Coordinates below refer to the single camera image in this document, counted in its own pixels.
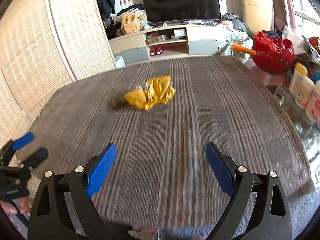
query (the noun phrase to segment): red toy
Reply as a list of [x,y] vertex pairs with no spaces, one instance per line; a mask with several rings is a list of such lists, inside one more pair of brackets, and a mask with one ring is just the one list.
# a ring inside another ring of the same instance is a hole
[[163,46],[160,46],[156,49],[156,52],[157,52],[157,55],[161,55],[164,51],[164,47]]
[[150,56],[161,55],[164,51],[164,46],[154,47],[150,50]]

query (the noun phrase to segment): woven wardrobe door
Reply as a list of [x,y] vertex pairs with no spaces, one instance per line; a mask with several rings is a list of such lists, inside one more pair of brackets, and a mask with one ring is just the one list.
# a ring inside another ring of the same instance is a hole
[[30,125],[31,122],[14,100],[0,71],[0,148],[7,141],[26,133]]
[[96,0],[49,0],[49,3],[61,46],[76,78],[114,69]]
[[45,0],[13,0],[0,20],[0,59],[16,101],[34,120],[72,82],[49,25]]

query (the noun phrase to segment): human hand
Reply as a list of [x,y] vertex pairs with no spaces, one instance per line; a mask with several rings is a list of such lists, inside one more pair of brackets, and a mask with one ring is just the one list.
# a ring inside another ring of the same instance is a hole
[[[19,211],[21,214],[30,213],[30,207],[28,205],[26,197],[19,198],[18,203]],[[0,200],[0,204],[7,215],[15,215],[18,213],[17,209],[8,202]]]

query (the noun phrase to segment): plastic bottle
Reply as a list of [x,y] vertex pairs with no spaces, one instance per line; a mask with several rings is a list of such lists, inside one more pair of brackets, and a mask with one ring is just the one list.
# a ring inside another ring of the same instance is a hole
[[289,86],[289,91],[294,96],[299,92],[302,80],[308,75],[308,70],[306,67],[300,63],[294,65],[293,77]]
[[306,115],[311,121],[317,121],[320,116],[320,81],[316,82],[306,107]]
[[313,81],[308,77],[304,77],[299,92],[295,97],[295,101],[300,108],[305,109],[307,107],[314,87],[315,84],[313,83]]

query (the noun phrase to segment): crumpled yellow fabric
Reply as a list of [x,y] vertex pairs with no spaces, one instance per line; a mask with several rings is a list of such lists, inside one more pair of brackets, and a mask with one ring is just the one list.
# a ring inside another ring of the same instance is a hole
[[170,86],[171,76],[154,77],[147,80],[149,90],[135,90],[125,93],[124,100],[137,109],[150,110],[156,105],[167,104],[172,99],[175,89]]

